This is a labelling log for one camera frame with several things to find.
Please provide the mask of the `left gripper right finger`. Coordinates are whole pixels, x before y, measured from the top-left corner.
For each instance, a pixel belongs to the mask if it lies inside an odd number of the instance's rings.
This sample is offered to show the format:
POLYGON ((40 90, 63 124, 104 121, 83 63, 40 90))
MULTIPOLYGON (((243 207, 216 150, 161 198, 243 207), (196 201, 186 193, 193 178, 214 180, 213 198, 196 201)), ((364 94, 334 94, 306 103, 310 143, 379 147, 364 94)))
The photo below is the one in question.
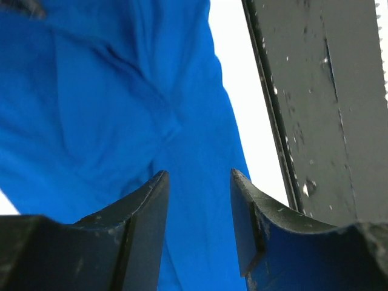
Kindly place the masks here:
POLYGON ((386 290, 387 224, 336 227, 230 173, 239 271, 249 290, 386 290))

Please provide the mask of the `blue t-shirt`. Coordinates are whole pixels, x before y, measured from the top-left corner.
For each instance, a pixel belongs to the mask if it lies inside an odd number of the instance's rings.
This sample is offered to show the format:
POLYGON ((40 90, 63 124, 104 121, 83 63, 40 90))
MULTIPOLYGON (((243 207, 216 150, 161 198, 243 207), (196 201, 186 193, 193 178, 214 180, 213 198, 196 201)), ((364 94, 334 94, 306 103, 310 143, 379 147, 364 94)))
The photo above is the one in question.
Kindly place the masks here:
POLYGON ((230 171, 247 171, 209 1, 43 1, 1 10, 1 191, 73 223, 160 170, 159 290, 245 290, 230 171))

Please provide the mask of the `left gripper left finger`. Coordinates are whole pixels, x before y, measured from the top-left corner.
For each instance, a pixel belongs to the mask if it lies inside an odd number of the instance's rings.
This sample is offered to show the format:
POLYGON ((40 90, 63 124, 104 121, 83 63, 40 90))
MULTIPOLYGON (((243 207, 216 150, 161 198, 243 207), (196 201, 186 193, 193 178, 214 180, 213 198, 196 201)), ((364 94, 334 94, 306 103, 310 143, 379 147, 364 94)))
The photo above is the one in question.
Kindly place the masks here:
POLYGON ((169 206, 169 174, 61 224, 1 216, 2 290, 156 290, 169 206))

